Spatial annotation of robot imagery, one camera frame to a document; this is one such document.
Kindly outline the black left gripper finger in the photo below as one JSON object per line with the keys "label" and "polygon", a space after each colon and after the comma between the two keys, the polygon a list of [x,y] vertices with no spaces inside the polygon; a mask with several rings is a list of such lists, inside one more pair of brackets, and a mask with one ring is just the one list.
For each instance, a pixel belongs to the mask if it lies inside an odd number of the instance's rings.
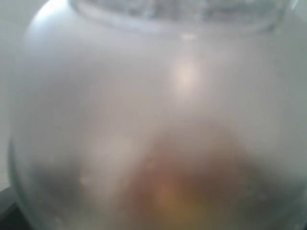
{"label": "black left gripper finger", "polygon": [[0,230],[32,230],[17,206],[11,187],[0,192]]}

